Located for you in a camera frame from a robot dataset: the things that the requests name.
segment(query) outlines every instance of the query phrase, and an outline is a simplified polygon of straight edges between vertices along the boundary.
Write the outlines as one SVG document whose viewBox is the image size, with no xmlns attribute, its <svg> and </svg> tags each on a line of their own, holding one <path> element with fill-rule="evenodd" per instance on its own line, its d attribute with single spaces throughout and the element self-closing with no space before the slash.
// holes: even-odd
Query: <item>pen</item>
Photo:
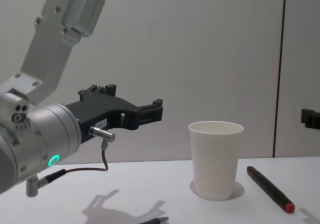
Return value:
<svg viewBox="0 0 320 224">
<path fill-rule="evenodd" d="M 167 220 L 169 217 L 159 217 L 140 224 L 164 224 Z"/>
<path fill-rule="evenodd" d="M 248 175 L 267 193 L 270 198 L 277 203 L 286 213 L 293 213 L 295 204 L 290 201 L 286 195 L 280 191 L 271 181 L 257 171 L 254 167 L 246 168 Z"/>
</svg>

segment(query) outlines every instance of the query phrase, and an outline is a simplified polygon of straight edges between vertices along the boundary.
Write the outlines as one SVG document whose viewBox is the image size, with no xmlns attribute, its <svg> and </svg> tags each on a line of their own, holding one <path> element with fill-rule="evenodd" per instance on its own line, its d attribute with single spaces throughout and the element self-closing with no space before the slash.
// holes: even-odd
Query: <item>gray wall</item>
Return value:
<svg viewBox="0 0 320 224">
<path fill-rule="evenodd" d="M 320 132 L 300 123 L 320 111 L 320 0 L 286 0 L 276 156 L 319 156 Z"/>
<path fill-rule="evenodd" d="M 0 80 L 21 66 L 45 0 L 0 0 Z M 73 50 L 56 92 L 67 104 L 91 84 L 117 84 L 137 105 L 164 100 L 163 121 L 114 130 L 109 161 L 191 157 L 188 124 L 242 124 L 241 157 L 272 156 L 283 0 L 107 0 L 92 37 Z M 100 162 L 100 141 L 65 163 Z"/>
</svg>

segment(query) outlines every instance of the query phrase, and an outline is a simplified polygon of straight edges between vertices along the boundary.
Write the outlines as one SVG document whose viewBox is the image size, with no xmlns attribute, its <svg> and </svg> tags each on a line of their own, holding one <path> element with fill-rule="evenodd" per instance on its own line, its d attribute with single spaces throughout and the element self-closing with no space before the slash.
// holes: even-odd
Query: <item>vertical black line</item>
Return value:
<svg viewBox="0 0 320 224">
<path fill-rule="evenodd" d="M 275 157 L 275 154 L 276 154 L 276 152 L 275 152 L 275 144 L 276 144 L 276 131 L 277 131 L 277 122 L 278 122 L 278 107 L 279 107 L 279 92 L 280 92 L 280 76 L 281 76 L 281 64 L 282 64 L 282 46 L 283 46 L 283 44 L 284 44 L 284 35 L 283 35 L 283 33 L 284 33 L 284 30 L 285 30 L 285 22 L 284 22 L 284 20 L 285 20 L 285 15 L 286 15 L 286 10 L 285 10 L 285 7 L 286 7 L 286 0 L 283 0 L 283 10 L 282 10 L 282 27 L 281 27 L 281 42 L 280 42 L 280 56 L 279 56 L 279 69 L 278 69 L 278 86 L 277 86 L 277 90 L 276 90 L 276 104 L 275 104 L 275 111 L 276 111 L 276 113 L 275 113 L 275 126 L 274 126 L 274 139 L 273 139 L 273 152 L 272 152 L 272 157 L 274 158 Z"/>
</svg>

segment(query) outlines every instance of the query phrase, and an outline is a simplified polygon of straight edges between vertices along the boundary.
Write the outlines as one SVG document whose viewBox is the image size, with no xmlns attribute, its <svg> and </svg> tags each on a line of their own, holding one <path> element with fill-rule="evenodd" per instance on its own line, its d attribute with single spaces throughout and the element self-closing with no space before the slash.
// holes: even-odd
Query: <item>table surface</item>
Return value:
<svg viewBox="0 0 320 224">
<path fill-rule="evenodd" d="M 69 173 L 34 198 L 26 197 L 25 183 L 15 186 L 0 195 L 0 223 L 137 224 L 159 216 L 169 216 L 169 224 L 320 223 L 320 157 L 238 163 L 237 190 L 230 200 L 212 202 L 195 195 L 191 161 L 111 163 L 108 172 Z M 295 213 L 285 213 L 261 190 L 246 173 L 249 165 L 295 203 Z M 103 165 L 58 165 L 40 177 L 84 166 Z"/>
</svg>

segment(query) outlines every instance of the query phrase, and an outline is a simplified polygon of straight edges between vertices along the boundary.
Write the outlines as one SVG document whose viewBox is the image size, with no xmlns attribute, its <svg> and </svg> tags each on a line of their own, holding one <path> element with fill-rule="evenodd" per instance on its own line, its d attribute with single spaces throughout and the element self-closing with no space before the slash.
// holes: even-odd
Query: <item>green led ring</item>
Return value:
<svg viewBox="0 0 320 224">
<path fill-rule="evenodd" d="M 53 156 L 53 157 L 50 159 L 50 161 L 49 161 L 49 163 L 48 163 L 48 166 L 53 166 L 53 165 L 55 165 L 59 160 L 60 160 L 60 156 L 59 156 L 59 155 Z"/>
</svg>

